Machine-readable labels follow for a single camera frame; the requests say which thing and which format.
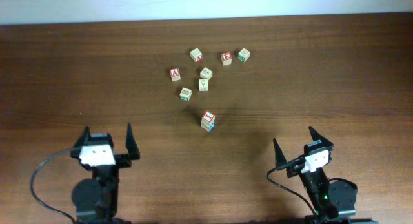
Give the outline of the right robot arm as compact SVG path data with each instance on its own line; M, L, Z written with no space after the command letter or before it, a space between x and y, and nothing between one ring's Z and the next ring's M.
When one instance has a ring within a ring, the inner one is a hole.
M275 167L266 177L275 171L285 170L288 178L299 176L309 196L302 195L270 179L279 188L302 199L310 208L312 215L306 216L307 223L350 223L350 217L356 214L355 203L358 187L343 178L327 178L323 167L332 161L333 142L309 126L312 142L304 145L304 153L287 161L276 139L273 139Z

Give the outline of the red U wooden block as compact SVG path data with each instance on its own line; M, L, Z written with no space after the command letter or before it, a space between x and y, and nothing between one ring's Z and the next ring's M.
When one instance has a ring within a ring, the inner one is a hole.
M201 121L201 125L207 125L207 126L210 126L210 125L213 125L214 126L214 121L212 121L212 122L208 122L208 121L205 121L205 120L202 120Z

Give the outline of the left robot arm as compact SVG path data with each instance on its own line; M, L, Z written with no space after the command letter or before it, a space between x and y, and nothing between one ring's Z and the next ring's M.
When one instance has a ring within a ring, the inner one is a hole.
M81 180L72 190L76 223L131 224L116 216L119 171L140 159L131 125L127 125L125 147L126 154L115 154L112 136L92 134L88 127L74 144L70 156L92 173L91 178Z

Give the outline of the red 9 wooden block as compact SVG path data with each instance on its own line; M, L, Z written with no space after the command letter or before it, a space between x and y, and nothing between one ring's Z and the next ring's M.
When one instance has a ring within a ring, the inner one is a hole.
M216 116L213 113L211 113L210 111L207 110L203 114L201 120L204 121L205 123L213 123L215 121L215 118L216 118Z

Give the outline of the Z wooden block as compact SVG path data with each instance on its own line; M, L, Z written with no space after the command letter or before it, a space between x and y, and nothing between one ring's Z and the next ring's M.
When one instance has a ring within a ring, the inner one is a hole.
M207 125L201 125L201 128L206 130L207 132L210 132L213 129L213 125L207 126Z

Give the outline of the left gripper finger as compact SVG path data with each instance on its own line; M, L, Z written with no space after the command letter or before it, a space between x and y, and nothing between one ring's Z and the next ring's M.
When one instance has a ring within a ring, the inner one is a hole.
M90 136L90 129L88 126L85 127L79 139L75 142L73 146L73 153L79 153L85 141L88 141Z
M125 146L126 146L126 149L128 150L130 159L140 159L140 151L138 149L135 137L133 135L132 126L130 123L128 123L127 130L126 130Z

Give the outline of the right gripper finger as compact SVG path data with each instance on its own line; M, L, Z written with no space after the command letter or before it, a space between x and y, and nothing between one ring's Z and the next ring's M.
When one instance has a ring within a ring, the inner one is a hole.
M275 168L282 168L287 163L287 161L276 138L273 139L273 144L275 152Z
M310 135L311 135L313 141L320 140L325 147L333 147L334 146L334 144L331 141L329 141L327 138L322 136L312 126L309 126L308 129L309 129L309 132L310 132Z

